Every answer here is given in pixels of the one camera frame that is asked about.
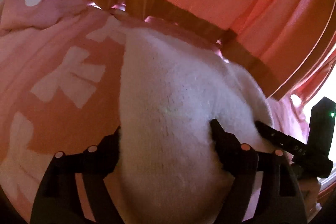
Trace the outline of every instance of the pink fabric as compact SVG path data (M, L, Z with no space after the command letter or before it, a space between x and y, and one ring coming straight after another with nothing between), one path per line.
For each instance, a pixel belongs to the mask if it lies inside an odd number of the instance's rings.
M268 98L272 111L274 128L297 140L307 143L309 124L306 122L305 114L301 108L296 108L290 98L290 94L277 101Z
M0 185L27 221L53 154L120 124L124 53L120 22L90 0L37 2L5 0L0 25Z
M86 9L91 0L36 0L33 6L27 0L6 0L4 3L0 28L22 29L35 27L48 28L61 18L78 15Z

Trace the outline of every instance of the black mount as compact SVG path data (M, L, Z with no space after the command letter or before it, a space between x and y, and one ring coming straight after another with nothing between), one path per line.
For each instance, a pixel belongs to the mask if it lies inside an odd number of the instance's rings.
M256 152L248 145L245 145L248 150L244 150L237 138L226 133L216 119L210 125L223 169L235 177L215 224L242 223L257 171L263 171L263 181L256 213L243 223L307 223L302 195L285 156ZM75 173L82 173L97 223L123 224L103 181L118 162L118 144L119 128L103 138L94 150L88 148L81 154L68 156L56 153L38 189L30 223L93 224L84 217L78 197Z
M298 179L327 178L334 165L328 156L334 135L335 116L336 103L324 97L311 109L307 144L260 121L256 121L255 125L263 138L294 156L292 167Z

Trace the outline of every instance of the white fluffy towel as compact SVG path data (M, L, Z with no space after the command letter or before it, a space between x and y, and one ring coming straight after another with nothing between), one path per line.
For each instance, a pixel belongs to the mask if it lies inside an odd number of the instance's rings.
M213 223L233 177L221 169L209 121L272 152L254 126L272 125L242 67L147 28L127 33L120 91L122 183L139 223Z

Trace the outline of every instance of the pink cloth with white pattern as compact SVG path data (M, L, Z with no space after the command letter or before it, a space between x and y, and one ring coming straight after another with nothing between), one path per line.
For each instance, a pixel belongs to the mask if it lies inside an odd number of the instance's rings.
M0 185L27 221L53 154L81 153L120 124L120 22L91 3L4 2Z

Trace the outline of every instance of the white pattern print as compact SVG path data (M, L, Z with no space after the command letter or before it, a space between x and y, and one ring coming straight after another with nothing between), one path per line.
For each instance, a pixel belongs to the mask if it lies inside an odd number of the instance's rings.
M100 82L106 68L105 65L83 64L89 55L85 49L71 47L61 65L37 82L30 91L42 102L50 102L59 87L76 107L82 108L96 91L96 87L86 80Z
M28 149L33 134L32 122L21 112L16 112L10 127L8 154L0 165L0 184L8 197L16 199L20 189L31 203L53 158Z
M125 45L126 32L128 29L129 28L122 27L121 22L114 16L110 16L102 28L88 33L86 38L96 42L103 42L107 37L109 37L115 42L118 42L121 45Z

